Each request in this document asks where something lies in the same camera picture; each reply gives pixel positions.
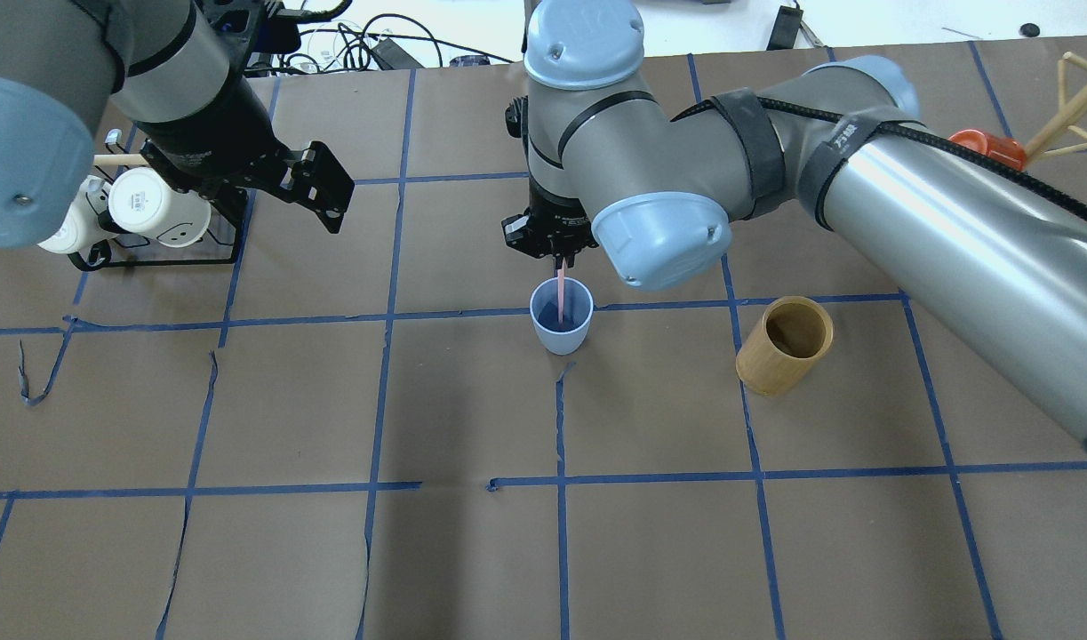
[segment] bamboo cup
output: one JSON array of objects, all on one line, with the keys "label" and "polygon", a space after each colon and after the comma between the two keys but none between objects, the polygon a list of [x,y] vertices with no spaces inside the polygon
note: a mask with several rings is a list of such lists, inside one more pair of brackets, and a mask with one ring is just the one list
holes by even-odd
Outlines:
[{"label": "bamboo cup", "polygon": [[800,296],[767,305],[737,353],[737,375],[760,396],[791,389],[832,348],[835,328],[824,308]]}]

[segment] robotic arm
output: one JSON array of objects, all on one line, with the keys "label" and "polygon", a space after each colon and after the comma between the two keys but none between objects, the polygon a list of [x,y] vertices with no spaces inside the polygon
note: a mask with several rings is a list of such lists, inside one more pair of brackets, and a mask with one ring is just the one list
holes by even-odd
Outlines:
[{"label": "robotic arm", "polygon": [[641,36],[628,0],[536,9],[507,114],[530,172],[510,247],[571,264],[601,244],[626,284],[661,289],[716,262],[730,222],[799,198],[1087,450],[1087,208],[930,135],[884,58],[665,122]]},{"label": "robotic arm", "polygon": [[[235,200],[259,188],[336,234],[352,179],[323,142],[287,149],[241,74],[255,46],[298,49],[304,20],[266,0],[0,2],[0,247],[59,229],[110,95],[174,190]],[[17,47],[20,36],[41,46]]]}]

